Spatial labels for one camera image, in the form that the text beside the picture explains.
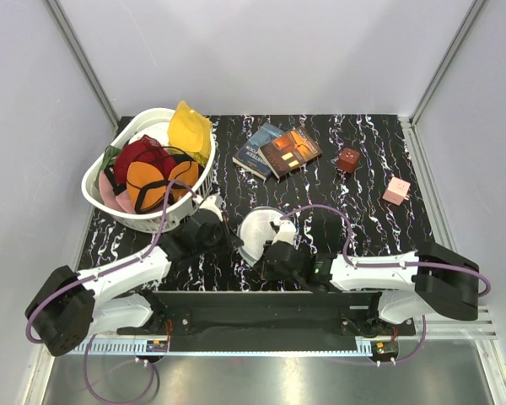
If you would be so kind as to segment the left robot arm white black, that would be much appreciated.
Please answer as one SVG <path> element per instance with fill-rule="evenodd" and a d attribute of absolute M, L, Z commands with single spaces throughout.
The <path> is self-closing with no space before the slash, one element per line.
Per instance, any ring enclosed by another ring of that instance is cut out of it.
<path fill-rule="evenodd" d="M 200 255 L 230 253 L 243 244 L 223 216 L 202 208 L 134 255 L 79 272 L 60 266 L 27 306 L 25 335 L 58 357 L 71 352 L 88 335 L 124 327 L 155 334 L 164 327 L 165 313 L 155 307 L 154 300 L 127 292 L 163 280 L 173 268 Z"/>

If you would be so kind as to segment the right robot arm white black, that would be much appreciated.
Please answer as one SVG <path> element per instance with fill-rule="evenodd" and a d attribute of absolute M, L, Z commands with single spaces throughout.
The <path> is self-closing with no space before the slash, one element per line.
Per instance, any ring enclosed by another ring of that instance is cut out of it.
<path fill-rule="evenodd" d="M 287 242 L 266 243 L 254 260 L 266 281 L 288 280 L 315 293 L 371 290 L 366 324 L 376 334 L 416 316 L 478 317 L 479 267 L 435 242 L 395 256 L 310 255 Z"/>

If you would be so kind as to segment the white mesh laundry bag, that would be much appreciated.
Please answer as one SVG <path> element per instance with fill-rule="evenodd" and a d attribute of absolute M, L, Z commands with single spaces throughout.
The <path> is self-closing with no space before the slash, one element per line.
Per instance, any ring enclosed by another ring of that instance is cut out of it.
<path fill-rule="evenodd" d="M 245 262 L 254 267 L 261 258 L 265 244 L 272 244 L 275 232 L 270 222 L 283 219 L 283 212 L 271 207 L 254 208 L 245 217 L 238 228 L 238 236 L 244 245 L 238 249 Z"/>

